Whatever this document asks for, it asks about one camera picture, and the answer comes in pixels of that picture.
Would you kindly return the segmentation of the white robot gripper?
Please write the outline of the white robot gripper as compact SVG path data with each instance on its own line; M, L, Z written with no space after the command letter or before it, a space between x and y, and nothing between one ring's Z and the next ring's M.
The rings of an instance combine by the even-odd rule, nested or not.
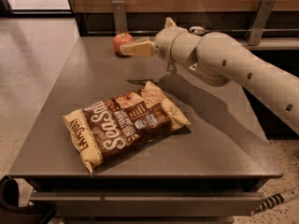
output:
M123 55L147 58L152 57L156 51L158 57L166 62L185 62L186 52L175 43L179 44L178 37L187 33L187 29L178 27L170 17L167 17L163 30L154 38L154 46L149 36L143 36L134 43L121 45L120 51Z

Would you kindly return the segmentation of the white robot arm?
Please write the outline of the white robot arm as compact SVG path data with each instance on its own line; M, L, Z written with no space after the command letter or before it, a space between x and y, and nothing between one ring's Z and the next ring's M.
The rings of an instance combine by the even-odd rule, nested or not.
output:
M156 55L180 64L214 87L232 80L299 133L299 77L260 59L229 35L195 35L166 18L153 40L142 37L121 45L120 51L136 57Z

